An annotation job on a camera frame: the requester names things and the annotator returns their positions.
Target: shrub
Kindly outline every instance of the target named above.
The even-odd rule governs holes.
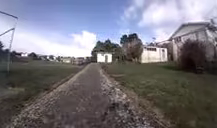
[[[198,40],[187,40],[180,49],[178,65],[183,70],[202,73],[206,63],[206,46]]]

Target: green lawn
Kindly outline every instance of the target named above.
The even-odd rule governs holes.
[[[5,63],[0,64],[0,127],[9,122],[27,101],[50,90],[55,83],[64,82],[64,78],[73,76],[82,68],[51,62],[13,63],[7,75]]]
[[[123,86],[149,100],[178,128],[217,128],[217,75],[183,72],[173,64],[103,66]]]

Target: blue sky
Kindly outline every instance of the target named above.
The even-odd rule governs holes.
[[[208,20],[216,7],[217,0],[0,0],[1,11],[19,17],[14,50],[65,56],[88,56],[97,40],[119,43],[124,33],[144,43],[166,40],[183,22]],[[0,15],[0,32],[13,23]],[[9,36],[1,38],[5,45]]]

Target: white cloud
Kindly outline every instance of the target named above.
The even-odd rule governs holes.
[[[217,9],[217,0],[150,0],[146,3],[140,3],[139,0],[132,1],[132,4],[125,9],[125,17],[132,18],[133,15],[137,15],[138,27],[150,28],[159,41],[168,39],[183,22],[209,20]]]
[[[72,34],[68,44],[54,42],[32,33],[17,32],[13,48],[19,51],[34,51],[40,54],[62,56],[90,56],[96,43],[96,35],[87,31],[81,34]]]
[[[7,24],[0,22],[0,33],[6,30]],[[46,55],[62,55],[83,57],[90,56],[91,50],[96,44],[96,34],[83,30],[81,33],[60,35],[56,32],[48,32],[52,37],[46,37],[35,32],[17,27],[12,45],[12,50],[19,52],[36,52]],[[11,33],[0,38],[8,48]]]

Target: gravel path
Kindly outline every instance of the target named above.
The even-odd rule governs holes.
[[[25,108],[7,128],[151,127],[100,66],[89,64]]]

